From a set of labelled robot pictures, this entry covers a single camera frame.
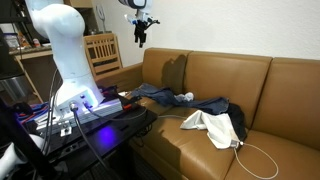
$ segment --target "couch backrest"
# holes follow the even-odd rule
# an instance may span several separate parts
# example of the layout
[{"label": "couch backrest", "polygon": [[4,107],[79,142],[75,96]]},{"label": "couch backrest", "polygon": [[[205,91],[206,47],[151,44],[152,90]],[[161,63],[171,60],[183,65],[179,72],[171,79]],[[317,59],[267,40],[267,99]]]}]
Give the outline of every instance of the couch backrest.
[{"label": "couch backrest", "polygon": [[195,99],[229,98],[245,114],[250,128],[272,58],[263,56],[192,52],[189,54],[184,87]]},{"label": "couch backrest", "polygon": [[175,94],[182,93],[183,76],[189,50],[149,48],[145,50],[143,82],[161,87],[170,87]]},{"label": "couch backrest", "polygon": [[320,150],[320,61],[275,58],[252,129]]}]

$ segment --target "wooden chair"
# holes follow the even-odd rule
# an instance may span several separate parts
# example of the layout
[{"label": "wooden chair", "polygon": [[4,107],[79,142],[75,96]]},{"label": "wooden chair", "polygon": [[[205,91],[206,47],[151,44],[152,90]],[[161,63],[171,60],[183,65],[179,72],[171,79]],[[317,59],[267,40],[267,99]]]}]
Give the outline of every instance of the wooden chair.
[{"label": "wooden chair", "polygon": [[84,36],[84,47],[94,80],[122,68],[117,37],[113,33]]}]

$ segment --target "brown leather couch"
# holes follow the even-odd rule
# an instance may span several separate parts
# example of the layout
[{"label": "brown leather couch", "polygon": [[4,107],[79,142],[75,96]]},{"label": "brown leather couch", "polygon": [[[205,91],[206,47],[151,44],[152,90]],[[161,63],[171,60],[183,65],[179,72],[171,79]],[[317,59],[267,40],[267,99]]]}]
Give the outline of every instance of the brown leather couch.
[{"label": "brown leather couch", "polygon": [[[142,83],[192,92],[196,100],[227,97],[245,114],[247,138],[279,167],[274,179],[320,179],[320,61],[178,49],[150,48],[142,63],[112,72],[98,84],[130,91]],[[163,107],[149,98],[141,104],[159,116],[188,117],[196,109]],[[240,166],[233,149],[218,150],[206,130],[182,130],[185,119],[159,117],[131,143],[165,179],[257,179]],[[238,150],[242,164],[261,177],[276,167],[250,146]]]}]

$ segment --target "couch armrest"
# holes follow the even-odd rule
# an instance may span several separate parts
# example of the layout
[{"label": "couch armrest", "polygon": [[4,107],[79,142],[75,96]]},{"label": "couch armrest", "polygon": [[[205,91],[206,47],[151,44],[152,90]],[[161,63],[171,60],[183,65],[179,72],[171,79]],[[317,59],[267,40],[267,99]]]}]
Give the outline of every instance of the couch armrest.
[{"label": "couch armrest", "polygon": [[118,86],[118,92],[131,91],[142,84],[142,63],[121,68],[96,80],[98,86]]}]

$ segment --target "white wall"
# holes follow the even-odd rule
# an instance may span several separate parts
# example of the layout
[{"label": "white wall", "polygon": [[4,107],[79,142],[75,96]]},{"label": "white wall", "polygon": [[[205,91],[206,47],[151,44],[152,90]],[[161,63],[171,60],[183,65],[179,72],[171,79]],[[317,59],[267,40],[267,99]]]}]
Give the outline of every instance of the white wall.
[{"label": "white wall", "polygon": [[142,49],[124,19],[135,10],[118,0],[98,3],[107,30],[118,36],[124,66],[141,62],[148,47],[320,60],[318,0],[153,0],[151,14],[161,24],[147,30]]}]

